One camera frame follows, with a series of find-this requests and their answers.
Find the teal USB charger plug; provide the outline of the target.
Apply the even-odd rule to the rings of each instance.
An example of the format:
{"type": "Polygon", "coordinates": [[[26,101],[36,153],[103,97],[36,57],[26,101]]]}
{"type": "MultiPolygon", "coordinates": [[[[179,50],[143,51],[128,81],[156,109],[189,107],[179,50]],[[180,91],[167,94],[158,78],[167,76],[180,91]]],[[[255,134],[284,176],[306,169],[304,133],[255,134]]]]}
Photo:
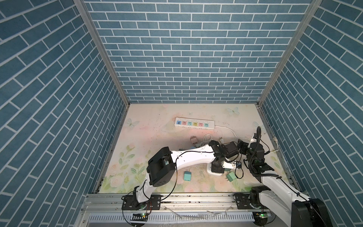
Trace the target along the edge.
{"type": "Polygon", "coordinates": [[[184,177],[183,177],[184,181],[191,181],[192,179],[192,173],[189,171],[185,171],[184,172],[184,177]]]}

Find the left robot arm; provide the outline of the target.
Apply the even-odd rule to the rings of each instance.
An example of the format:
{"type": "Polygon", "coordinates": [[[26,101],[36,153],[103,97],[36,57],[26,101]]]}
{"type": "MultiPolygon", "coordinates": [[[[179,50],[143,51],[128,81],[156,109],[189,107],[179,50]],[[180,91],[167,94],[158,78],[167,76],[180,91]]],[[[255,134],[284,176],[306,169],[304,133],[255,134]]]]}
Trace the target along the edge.
{"type": "Polygon", "coordinates": [[[225,169],[236,169],[239,149],[234,142],[220,144],[212,140],[207,145],[187,151],[171,151],[162,148],[149,161],[144,183],[133,191],[136,203],[150,200],[157,187],[167,184],[174,173],[182,168],[207,164],[209,174],[220,176],[225,169]]]}

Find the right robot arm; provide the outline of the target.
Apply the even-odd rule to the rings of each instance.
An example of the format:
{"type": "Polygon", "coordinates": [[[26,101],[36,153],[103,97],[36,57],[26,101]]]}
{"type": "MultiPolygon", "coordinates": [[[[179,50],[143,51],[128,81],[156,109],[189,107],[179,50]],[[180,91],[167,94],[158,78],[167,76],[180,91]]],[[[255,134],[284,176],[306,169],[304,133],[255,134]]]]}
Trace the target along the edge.
{"type": "Polygon", "coordinates": [[[251,204],[267,207],[289,227],[332,227],[323,201],[294,188],[265,162],[267,152],[261,144],[261,136],[258,126],[248,147],[242,149],[247,158],[247,168],[262,184],[251,190],[251,204]]]}

